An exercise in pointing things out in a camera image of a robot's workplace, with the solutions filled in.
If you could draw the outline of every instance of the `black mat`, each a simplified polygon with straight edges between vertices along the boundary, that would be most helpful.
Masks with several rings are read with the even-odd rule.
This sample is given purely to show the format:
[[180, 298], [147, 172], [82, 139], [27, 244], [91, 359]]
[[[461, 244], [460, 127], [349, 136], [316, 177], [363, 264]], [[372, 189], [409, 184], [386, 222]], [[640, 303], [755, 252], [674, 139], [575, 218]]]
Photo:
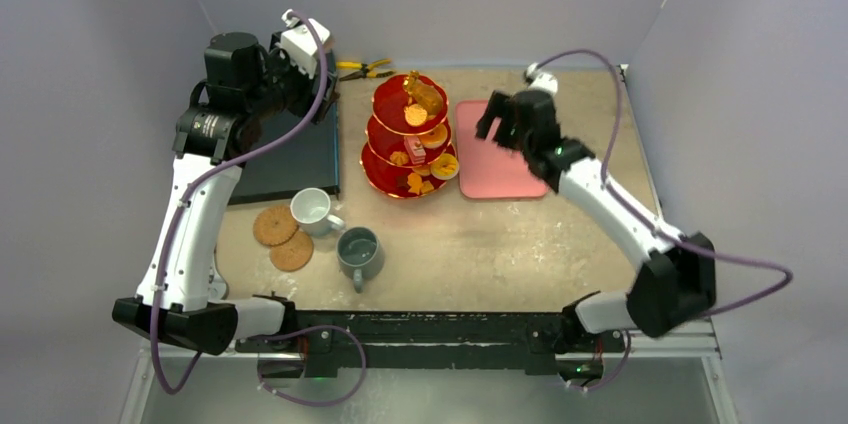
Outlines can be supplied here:
[[[287, 112], [262, 123], [267, 144], [293, 128], [300, 118]], [[339, 188], [338, 106], [317, 125], [310, 124], [290, 142], [247, 163], [230, 204], [288, 199], [305, 187], [337, 195]]]

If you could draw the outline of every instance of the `beige tabletop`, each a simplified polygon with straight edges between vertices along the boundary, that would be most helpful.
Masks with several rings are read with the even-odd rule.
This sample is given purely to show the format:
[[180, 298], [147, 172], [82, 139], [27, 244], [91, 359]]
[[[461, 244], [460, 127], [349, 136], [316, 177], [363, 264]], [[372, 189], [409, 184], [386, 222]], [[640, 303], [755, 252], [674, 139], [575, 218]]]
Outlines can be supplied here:
[[[428, 70], [451, 106], [524, 86], [519, 71]], [[606, 149], [615, 101], [600, 71], [560, 72], [557, 116], [563, 133], [598, 155]], [[371, 228], [386, 251], [383, 271], [357, 294], [339, 270], [338, 234], [316, 238], [306, 267], [278, 271], [252, 234], [253, 220], [279, 202], [232, 206], [218, 240], [218, 270], [230, 299], [275, 291], [302, 309], [554, 311], [595, 290], [628, 288], [633, 269], [580, 209], [548, 193], [542, 199], [465, 198], [458, 179], [421, 199], [398, 200], [370, 187], [359, 164], [371, 95], [382, 80], [341, 84], [341, 199], [335, 214]], [[453, 122], [453, 108], [449, 118]], [[649, 209], [654, 197], [629, 102], [610, 170]]]

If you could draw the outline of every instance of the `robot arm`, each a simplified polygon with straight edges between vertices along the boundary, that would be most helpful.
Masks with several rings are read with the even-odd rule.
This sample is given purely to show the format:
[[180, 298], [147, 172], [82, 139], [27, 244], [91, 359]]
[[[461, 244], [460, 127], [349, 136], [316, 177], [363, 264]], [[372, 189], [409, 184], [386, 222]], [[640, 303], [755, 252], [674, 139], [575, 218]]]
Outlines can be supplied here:
[[[303, 116], [314, 99], [318, 48], [305, 26], [289, 17], [287, 30], [272, 38], [270, 50], [246, 33], [212, 38], [205, 52], [207, 78], [191, 93], [189, 109], [177, 122], [174, 178], [151, 264], [133, 297], [118, 299], [114, 321], [149, 338], [154, 296], [161, 291], [159, 340], [208, 354], [220, 354], [233, 339], [279, 332], [285, 300], [259, 296], [244, 300], [210, 299], [215, 244], [230, 196], [242, 168], [230, 167], [204, 181], [190, 202], [183, 203], [189, 184], [197, 182], [222, 161], [238, 157], [256, 143], [261, 121], [282, 110]], [[331, 43], [326, 28], [310, 20], [325, 50]], [[323, 116], [333, 104], [333, 85], [324, 96]], [[209, 102], [200, 102], [206, 90]], [[169, 224], [184, 207], [170, 255], [161, 263]], [[165, 265], [164, 282], [157, 286], [157, 265]]]
[[[586, 335], [614, 329], [638, 328], [660, 337], [715, 304], [715, 263], [658, 237], [658, 231], [681, 241], [712, 249], [700, 233], [684, 235], [651, 213], [611, 176], [602, 180], [602, 163], [582, 142], [562, 137], [553, 97], [556, 79], [531, 65], [525, 73], [528, 89], [514, 95], [493, 93], [477, 123], [477, 138], [493, 140], [519, 150], [530, 171], [558, 195], [580, 207], [622, 250], [636, 270], [628, 292], [595, 293], [563, 309], [565, 340], [578, 342]], [[631, 209], [646, 216], [646, 228], [609, 192], [616, 189]]]

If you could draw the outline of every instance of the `gold figurine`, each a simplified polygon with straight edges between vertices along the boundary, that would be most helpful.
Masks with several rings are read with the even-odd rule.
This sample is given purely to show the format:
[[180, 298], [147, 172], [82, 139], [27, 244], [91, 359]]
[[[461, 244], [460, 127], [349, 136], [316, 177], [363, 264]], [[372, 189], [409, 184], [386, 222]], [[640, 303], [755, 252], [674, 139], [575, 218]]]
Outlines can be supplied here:
[[429, 119], [436, 117], [445, 105], [442, 95], [433, 86], [429, 86], [419, 79], [418, 71], [410, 71], [403, 80], [403, 90], [409, 94], [410, 104], [414, 100], [427, 111]]

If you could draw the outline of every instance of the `round biscuit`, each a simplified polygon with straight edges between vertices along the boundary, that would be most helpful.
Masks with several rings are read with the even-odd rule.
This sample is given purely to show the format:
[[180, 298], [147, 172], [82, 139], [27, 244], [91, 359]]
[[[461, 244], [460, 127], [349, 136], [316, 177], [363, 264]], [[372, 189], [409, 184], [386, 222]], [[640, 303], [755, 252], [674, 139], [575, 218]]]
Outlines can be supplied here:
[[289, 206], [274, 206], [265, 209], [253, 221], [253, 237], [265, 246], [279, 246], [294, 236], [297, 221]]
[[421, 104], [413, 104], [403, 110], [403, 117], [407, 124], [418, 127], [427, 122], [427, 111], [421, 107]]
[[309, 234], [298, 231], [285, 244], [271, 248], [271, 263], [281, 271], [296, 271], [312, 259], [314, 248]]

